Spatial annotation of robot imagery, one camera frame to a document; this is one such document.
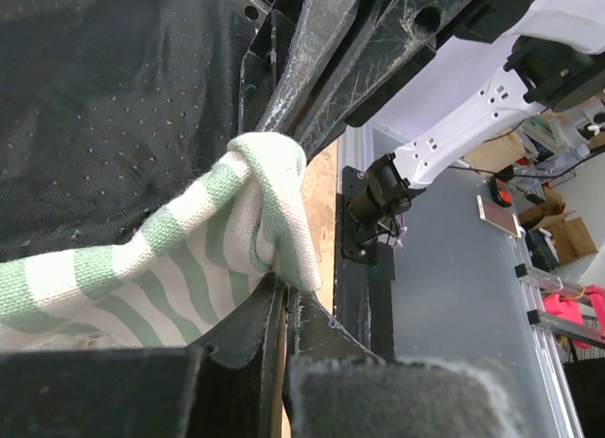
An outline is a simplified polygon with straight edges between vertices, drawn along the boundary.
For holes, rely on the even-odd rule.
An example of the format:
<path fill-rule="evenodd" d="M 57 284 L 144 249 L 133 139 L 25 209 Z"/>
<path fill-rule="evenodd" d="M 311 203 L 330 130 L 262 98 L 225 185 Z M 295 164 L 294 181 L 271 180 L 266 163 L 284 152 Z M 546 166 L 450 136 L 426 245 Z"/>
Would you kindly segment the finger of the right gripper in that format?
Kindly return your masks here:
<path fill-rule="evenodd" d="M 294 137 L 309 157 L 368 122 L 483 0 L 387 0 L 354 37 Z"/>
<path fill-rule="evenodd" d="M 238 0 L 255 28 L 240 68 L 238 129 L 293 131 L 362 0 Z"/>

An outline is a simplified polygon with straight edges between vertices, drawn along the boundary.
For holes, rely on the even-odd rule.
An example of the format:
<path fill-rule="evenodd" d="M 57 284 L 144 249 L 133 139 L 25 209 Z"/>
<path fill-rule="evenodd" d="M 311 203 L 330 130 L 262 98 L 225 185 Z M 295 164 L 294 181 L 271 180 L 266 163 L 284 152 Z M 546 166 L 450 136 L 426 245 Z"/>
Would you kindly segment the green striped pet tent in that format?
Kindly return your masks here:
<path fill-rule="evenodd" d="M 316 290 L 302 147 L 244 129 L 232 0 L 1 0 L 1 347 L 184 346 Z"/>

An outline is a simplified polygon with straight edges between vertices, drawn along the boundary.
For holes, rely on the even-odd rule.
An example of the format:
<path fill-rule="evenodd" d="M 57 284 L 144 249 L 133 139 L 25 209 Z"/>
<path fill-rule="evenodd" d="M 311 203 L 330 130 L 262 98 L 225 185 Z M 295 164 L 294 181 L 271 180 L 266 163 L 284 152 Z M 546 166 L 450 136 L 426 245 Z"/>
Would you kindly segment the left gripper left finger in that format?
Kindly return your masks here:
<path fill-rule="evenodd" d="M 1 357 L 5 437 L 277 437 L 285 283 L 254 293 L 184 348 L 42 350 Z"/>

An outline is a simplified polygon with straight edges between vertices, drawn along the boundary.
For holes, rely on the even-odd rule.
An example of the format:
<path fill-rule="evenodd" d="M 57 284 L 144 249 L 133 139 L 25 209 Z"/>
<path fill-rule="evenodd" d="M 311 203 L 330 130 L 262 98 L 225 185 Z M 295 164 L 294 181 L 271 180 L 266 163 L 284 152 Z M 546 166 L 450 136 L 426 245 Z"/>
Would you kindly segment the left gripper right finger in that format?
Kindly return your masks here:
<path fill-rule="evenodd" d="M 492 359 L 385 359 L 309 291 L 287 304 L 285 411 L 295 437 L 527 437 L 514 379 Z"/>

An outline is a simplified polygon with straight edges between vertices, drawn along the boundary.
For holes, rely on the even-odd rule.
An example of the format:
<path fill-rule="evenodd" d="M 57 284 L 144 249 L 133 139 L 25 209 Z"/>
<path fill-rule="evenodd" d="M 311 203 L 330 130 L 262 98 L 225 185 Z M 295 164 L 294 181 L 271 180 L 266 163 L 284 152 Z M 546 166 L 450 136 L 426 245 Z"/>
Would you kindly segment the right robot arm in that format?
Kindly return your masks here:
<path fill-rule="evenodd" d="M 367 170 L 360 223 L 405 212 L 459 157 L 604 85 L 604 0 L 231 0 L 256 35 L 240 72 L 238 128 L 278 131 L 315 154 L 360 126 L 451 37 L 512 37 L 507 59 L 443 120 Z"/>

